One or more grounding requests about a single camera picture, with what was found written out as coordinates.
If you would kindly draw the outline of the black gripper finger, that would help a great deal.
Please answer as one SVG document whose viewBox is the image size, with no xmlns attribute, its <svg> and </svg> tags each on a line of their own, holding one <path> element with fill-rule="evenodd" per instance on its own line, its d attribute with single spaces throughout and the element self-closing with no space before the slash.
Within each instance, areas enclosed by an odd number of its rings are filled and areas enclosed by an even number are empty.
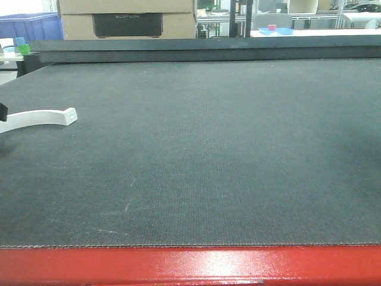
<svg viewBox="0 0 381 286">
<path fill-rule="evenodd" d="M 7 106 L 5 106 L 3 103 L 0 103 L 0 121 L 7 121 Z"/>
</svg>

